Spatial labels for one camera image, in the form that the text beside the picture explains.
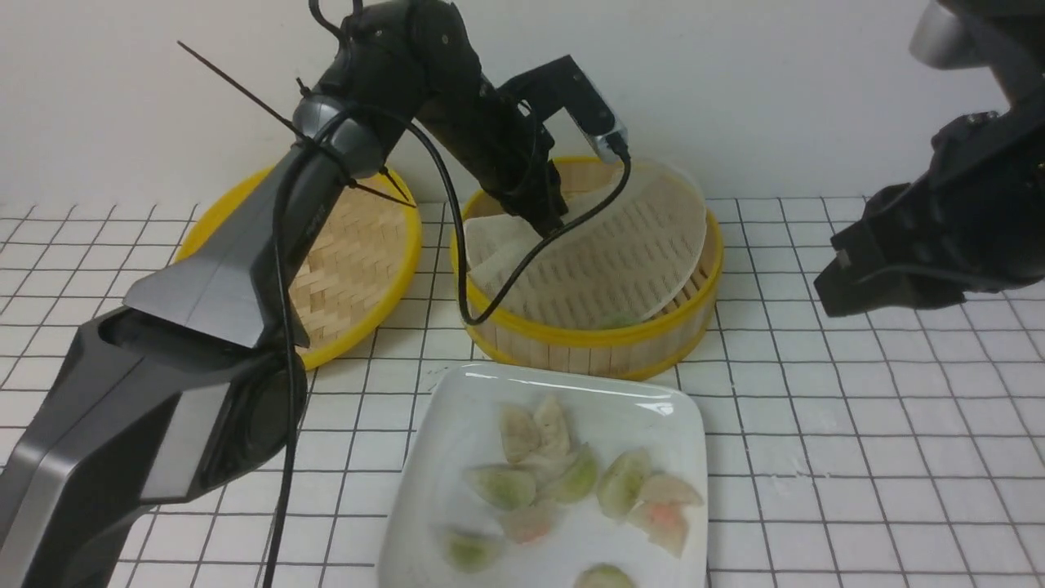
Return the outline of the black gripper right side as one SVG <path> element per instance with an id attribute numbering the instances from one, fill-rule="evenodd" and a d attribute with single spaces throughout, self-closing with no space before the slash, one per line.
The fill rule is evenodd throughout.
<path id="1" fill-rule="evenodd" d="M 925 174 L 878 191 L 831 238 L 834 259 L 814 282 L 826 315 L 936 310 L 1041 283 L 1043 131 L 1037 110 L 945 124 Z"/>

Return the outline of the black grey robot arm left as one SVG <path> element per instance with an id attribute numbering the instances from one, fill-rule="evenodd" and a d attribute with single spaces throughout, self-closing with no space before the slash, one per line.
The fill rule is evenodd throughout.
<path id="1" fill-rule="evenodd" d="M 104 587 L 135 521 L 287 450 L 307 335 L 291 282 L 347 187 L 421 123 L 540 235 L 565 212 L 531 69 L 494 86 L 456 5 L 388 1 L 314 19 L 336 56 L 302 88 L 296 141 L 190 256 L 75 332 L 2 472 L 4 587 Z"/>

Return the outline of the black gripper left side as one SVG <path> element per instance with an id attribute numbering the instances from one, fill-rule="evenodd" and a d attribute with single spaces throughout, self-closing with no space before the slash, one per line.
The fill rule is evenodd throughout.
<path id="1" fill-rule="evenodd" d="M 474 88 L 429 97 L 416 119 L 508 215 L 542 238 L 563 227 L 567 205 L 549 157 L 553 139 L 511 94 L 480 77 Z"/>

